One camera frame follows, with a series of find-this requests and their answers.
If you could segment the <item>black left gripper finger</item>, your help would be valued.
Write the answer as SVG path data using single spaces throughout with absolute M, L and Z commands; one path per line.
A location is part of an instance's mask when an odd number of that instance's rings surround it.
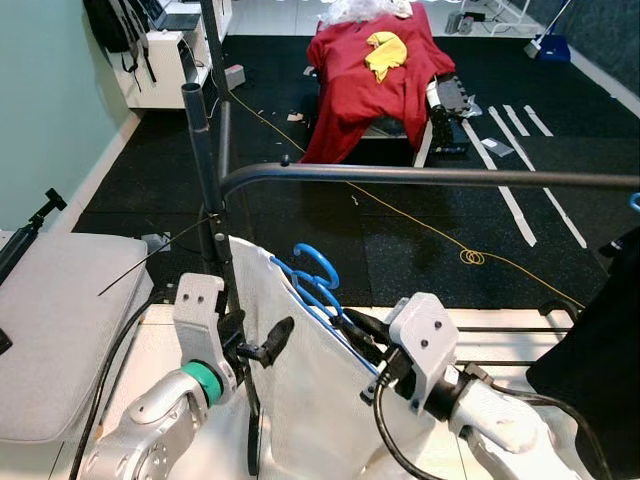
M 284 317 L 276 323 L 266 334 L 264 342 L 260 346 L 250 347 L 250 357 L 259 362 L 261 366 L 271 367 L 276 358 L 283 352 L 289 337 L 294 329 L 293 317 Z

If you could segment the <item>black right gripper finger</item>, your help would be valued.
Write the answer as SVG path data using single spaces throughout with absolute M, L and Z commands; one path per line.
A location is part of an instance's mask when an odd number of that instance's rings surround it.
M 367 346 L 388 346 L 390 344 L 389 326 L 369 314 L 355 308 L 343 308 L 333 316 L 333 326 L 347 340 L 367 344 Z

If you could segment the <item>white garment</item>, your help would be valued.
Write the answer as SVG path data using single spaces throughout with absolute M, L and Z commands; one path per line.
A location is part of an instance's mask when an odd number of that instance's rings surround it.
M 259 346 L 279 321 L 294 321 L 273 366 L 252 366 L 266 417 L 260 479 L 413 480 L 361 397 L 374 372 L 307 314 L 268 251 L 232 238 L 230 252 L 247 342 Z

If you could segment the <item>black metal clothes rack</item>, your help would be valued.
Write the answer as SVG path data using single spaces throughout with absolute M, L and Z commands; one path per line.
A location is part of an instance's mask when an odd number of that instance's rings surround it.
M 297 180 L 297 182 L 337 182 L 369 184 L 403 184 L 403 186 L 467 186 L 467 187 L 572 187 L 589 189 L 631 189 L 640 186 L 639 175 L 612 175 L 596 173 L 572 173 L 572 172 L 507 172 L 507 170 L 485 170 L 485 169 L 422 169 L 416 166 L 360 166 L 342 164 L 274 164 L 262 163 L 243 166 L 236 170 L 228 170 L 229 161 L 233 152 L 230 146 L 232 140 L 232 116 L 230 116 L 229 97 L 236 97 L 234 92 L 227 88 L 223 61 L 224 55 L 221 52 L 221 41 L 215 36 L 215 20 L 207 15 L 206 29 L 209 33 L 209 42 L 212 52 L 212 59 L 215 61 L 215 86 L 221 92 L 221 131 L 218 137 L 218 156 L 214 159 L 211 154 L 209 142 L 211 141 L 209 129 L 209 119 L 206 118 L 204 100 L 202 100 L 200 84 L 188 83 L 182 86 L 182 96 L 184 109 L 188 116 L 189 137 L 191 137 L 193 148 L 197 157 L 197 169 L 201 175 L 202 182 L 202 221 L 212 221 L 210 227 L 201 227 L 201 236 L 205 236 L 206 244 L 202 244 L 202 255 L 206 256 L 206 268 L 219 270 L 219 274 L 229 274 L 232 271 L 230 265 L 230 253 L 223 253 L 221 247 L 228 246 L 228 239 L 215 238 L 221 236 L 220 221 L 225 216 L 225 197 L 232 195 L 234 191 L 248 184 L 262 182 L 262 180 Z M 205 141 L 206 146 L 197 146 L 198 141 Z M 367 407 L 372 412 L 372 421 L 378 430 L 385 449 L 389 456 L 404 468 L 413 477 L 420 480 L 442 480 L 438 476 L 428 474 L 415 463 L 404 456 L 404 452 L 396 444 L 393 435 L 385 419 L 384 397 L 389 390 L 389 381 L 396 380 L 389 378 L 387 371 L 381 370 L 369 388 L 367 397 L 369 403 Z M 517 404 L 525 404 L 524 401 L 532 401 L 535 404 L 549 404 L 557 407 L 558 410 L 567 413 L 579 429 L 580 435 L 588 439 L 591 453 L 595 461 L 602 468 L 602 480 L 614 480 L 607 468 L 609 463 L 600 445 L 596 434 L 591 430 L 585 417 L 577 412 L 570 404 L 566 404 L 561 399 L 550 398 L 526 392 L 526 390 L 511 390 L 507 388 L 493 387 L 488 385 L 488 390 L 498 394 L 502 399 L 517 401 Z

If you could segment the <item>grey fabric ottoman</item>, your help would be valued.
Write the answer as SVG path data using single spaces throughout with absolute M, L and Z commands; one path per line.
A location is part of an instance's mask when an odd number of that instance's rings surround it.
M 72 438 L 87 415 L 115 334 L 150 296 L 141 239 L 88 233 L 37 238 L 0 284 L 0 442 Z

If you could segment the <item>black t-shirt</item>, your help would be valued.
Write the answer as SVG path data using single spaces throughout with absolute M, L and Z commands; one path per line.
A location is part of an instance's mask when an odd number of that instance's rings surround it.
M 585 417 L 614 480 L 634 480 L 640 461 L 640 229 L 607 248 L 613 257 L 603 287 L 526 379 L 536 393 Z

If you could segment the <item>red cloth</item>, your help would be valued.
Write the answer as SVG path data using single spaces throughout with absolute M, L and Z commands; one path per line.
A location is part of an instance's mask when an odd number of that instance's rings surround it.
M 383 116 L 399 120 L 411 147 L 420 150 L 430 116 L 429 83 L 456 73 L 456 64 L 436 45 L 425 5 L 411 6 L 408 18 L 381 14 L 369 22 L 326 26 L 312 37 L 307 56 L 317 72 L 320 95 L 315 132 L 302 163 L 343 163 L 366 129 Z M 374 50 L 369 37 L 378 32 L 394 33 L 407 46 L 407 60 L 390 69 L 384 81 L 366 64 Z

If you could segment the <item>short white tape strip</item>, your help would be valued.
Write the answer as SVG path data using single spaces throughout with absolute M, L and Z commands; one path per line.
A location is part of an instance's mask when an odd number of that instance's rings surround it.
M 511 124 L 515 127 L 516 131 L 521 134 L 521 136 L 530 136 L 529 129 L 525 127 L 525 124 L 521 122 L 520 116 L 518 116 L 517 111 L 512 108 L 511 105 L 504 105 L 503 109 L 506 110 L 506 114 L 511 120 Z
M 531 120 L 532 124 L 534 124 L 535 127 L 538 128 L 539 131 L 544 134 L 544 136 L 548 136 L 548 137 L 553 136 L 553 133 L 550 132 L 550 129 L 547 127 L 547 124 L 543 122 L 543 119 L 540 118 L 540 116 L 538 115 L 538 113 L 536 113 L 536 110 L 532 108 L 532 106 L 525 105 L 524 110 L 526 111 L 527 116 L 529 116 L 529 119 Z

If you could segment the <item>yellow cloth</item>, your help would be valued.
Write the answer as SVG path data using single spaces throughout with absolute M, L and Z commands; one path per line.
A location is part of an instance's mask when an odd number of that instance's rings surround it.
M 389 70 L 402 67 L 408 58 L 408 49 L 401 37 L 390 31 L 379 31 L 367 37 L 366 44 L 371 51 L 366 55 L 365 64 L 374 73 L 376 82 L 383 83 Z

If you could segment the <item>white cabinet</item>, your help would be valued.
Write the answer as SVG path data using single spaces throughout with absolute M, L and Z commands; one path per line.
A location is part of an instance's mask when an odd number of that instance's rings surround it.
M 233 17 L 232 0 L 110 0 L 131 47 L 108 52 L 116 83 L 131 109 L 183 109 L 183 84 L 202 88 L 207 109 L 221 92 L 206 17 L 223 41 Z

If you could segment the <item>crumpled white cloth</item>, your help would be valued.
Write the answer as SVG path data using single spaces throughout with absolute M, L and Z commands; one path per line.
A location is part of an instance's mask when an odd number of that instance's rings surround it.
M 381 15 L 407 19 L 413 15 L 411 0 L 321 0 L 326 10 L 319 15 L 321 26 L 347 22 L 367 22 Z

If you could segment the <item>grey power strip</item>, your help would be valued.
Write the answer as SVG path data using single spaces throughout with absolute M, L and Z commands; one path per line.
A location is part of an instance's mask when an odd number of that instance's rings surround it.
M 444 32 L 447 35 L 466 36 L 474 31 L 475 19 L 467 12 L 453 12 L 448 15 Z

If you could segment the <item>blue dustpan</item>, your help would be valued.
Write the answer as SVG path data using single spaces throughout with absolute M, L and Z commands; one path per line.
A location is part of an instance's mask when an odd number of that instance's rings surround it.
M 558 10 L 552 23 L 545 29 L 543 35 L 534 38 L 531 45 L 534 46 L 532 59 L 539 61 L 557 61 L 557 63 L 570 63 L 571 51 L 567 38 L 556 32 L 558 24 L 564 13 L 570 9 L 573 0 L 563 0 L 561 9 Z

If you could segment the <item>black backpack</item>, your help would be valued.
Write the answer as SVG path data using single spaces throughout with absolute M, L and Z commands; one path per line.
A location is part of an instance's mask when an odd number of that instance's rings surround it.
M 148 78 L 156 83 L 154 68 L 148 54 L 147 33 L 151 31 L 141 0 L 81 0 L 87 14 L 90 31 L 105 55 L 128 52 L 132 65 L 123 65 L 125 72 L 136 73 L 145 65 Z

